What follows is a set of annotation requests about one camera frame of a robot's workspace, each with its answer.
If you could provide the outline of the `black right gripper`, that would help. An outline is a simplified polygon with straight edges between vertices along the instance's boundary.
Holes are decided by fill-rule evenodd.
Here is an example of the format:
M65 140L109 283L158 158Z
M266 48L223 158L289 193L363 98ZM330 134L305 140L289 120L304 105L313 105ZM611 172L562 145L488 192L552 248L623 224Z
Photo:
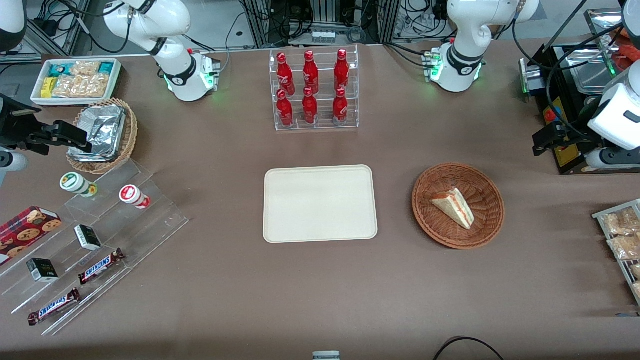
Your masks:
M25 105L6 95L0 96L0 100L0 145L3 149L31 151L42 156L50 154L50 146L92 152L93 145L85 130L66 121L42 125L35 117L41 109Z

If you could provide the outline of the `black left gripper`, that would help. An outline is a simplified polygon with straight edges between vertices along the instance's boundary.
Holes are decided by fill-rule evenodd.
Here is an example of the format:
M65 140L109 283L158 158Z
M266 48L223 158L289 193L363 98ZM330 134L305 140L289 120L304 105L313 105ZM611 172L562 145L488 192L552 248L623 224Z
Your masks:
M532 135L532 152L535 157L554 150L560 146L570 148L575 145L578 148L582 144L596 148L601 145L601 136L588 126L562 125L561 123L549 123Z

